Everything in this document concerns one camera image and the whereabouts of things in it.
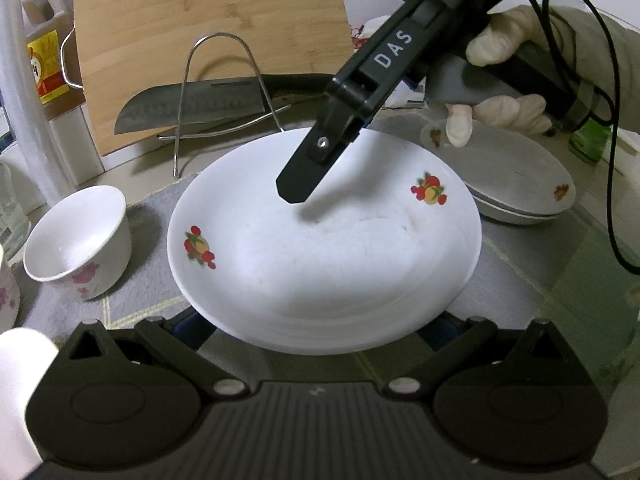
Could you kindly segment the right hand white glove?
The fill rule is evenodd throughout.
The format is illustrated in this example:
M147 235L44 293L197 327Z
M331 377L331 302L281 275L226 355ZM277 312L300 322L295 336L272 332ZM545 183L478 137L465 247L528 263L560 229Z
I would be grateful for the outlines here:
M526 41L544 50L548 40L537 14L530 6L517 6L491 17L489 25L470 41L465 50L466 59L473 65L484 67L506 61ZM538 94L520 98L494 96L477 105L449 104L446 136L456 148L468 144L473 133L473 122L523 134L544 133L552 122L544 114L546 101Z

